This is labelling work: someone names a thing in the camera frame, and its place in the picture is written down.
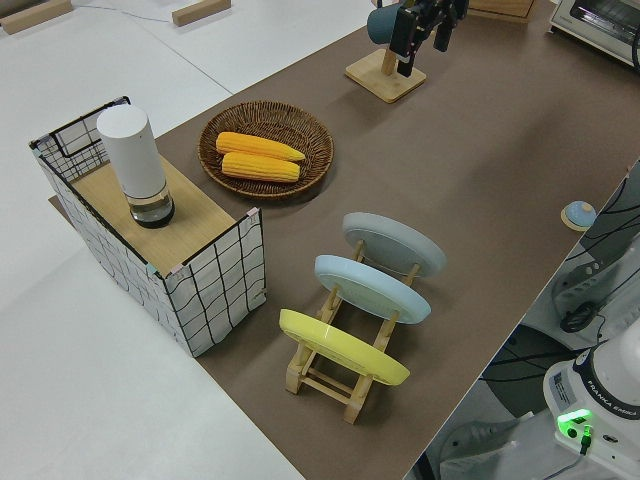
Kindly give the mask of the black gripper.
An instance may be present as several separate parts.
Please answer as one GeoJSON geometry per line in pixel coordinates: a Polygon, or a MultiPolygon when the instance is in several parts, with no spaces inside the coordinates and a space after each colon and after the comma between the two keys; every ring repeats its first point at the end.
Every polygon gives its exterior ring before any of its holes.
{"type": "Polygon", "coordinates": [[[453,30],[468,11],[468,0],[408,0],[399,7],[392,30],[390,50],[398,58],[397,73],[410,77],[415,52],[421,41],[416,42],[419,23],[440,23],[436,30],[434,48],[446,51],[453,30]]]}

